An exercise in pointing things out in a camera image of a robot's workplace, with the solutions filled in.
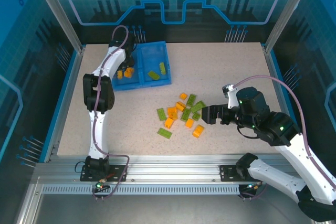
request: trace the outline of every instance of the speckled tabletop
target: speckled tabletop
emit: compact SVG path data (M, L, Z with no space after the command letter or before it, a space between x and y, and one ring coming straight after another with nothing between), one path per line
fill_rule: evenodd
M83 102L82 77L92 73L107 52L107 45L87 45L61 137L58 155L87 155L90 146L89 113ZM224 104L222 86L269 71L260 43L167 44L172 84L154 88L115 92L115 104L108 118L110 153L129 155L196 155L274 153L267 143L242 137L235 125L207 125L202 119L191 129L180 119L174 122L171 138L157 134L160 122L156 109L175 106L182 92L196 94L206 105ZM242 87L261 91L271 110L280 111L273 84L258 79ZM205 127L200 138L195 127ZM253 135L250 130L244 134Z

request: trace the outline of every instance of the enclosure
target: enclosure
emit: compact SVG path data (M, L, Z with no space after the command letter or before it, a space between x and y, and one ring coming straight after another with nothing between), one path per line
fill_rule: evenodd
M218 166L235 164L246 152L297 175L275 149L243 138L235 127L201 120L199 140L176 122L167 141L156 133L156 110L172 106L182 92L206 105L223 104L222 86L271 75L293 89L309 146L335 175L336 0L0 0L0 6L2 223L311 221L276 189L243 203L239 183L221 182ZM138 54L164 45L167 59L160 61L166 60L171 84L150 87L152 69L138 55L141 87L118 90L114 80L108 146L129 155L130 165L115 199L96 203L94 183L81 182L74 170L90 146L82 78L106 56L117 25L135 36ZM301 127L285 88L269 80L249 86ZM95 204L110 210L97 212Z

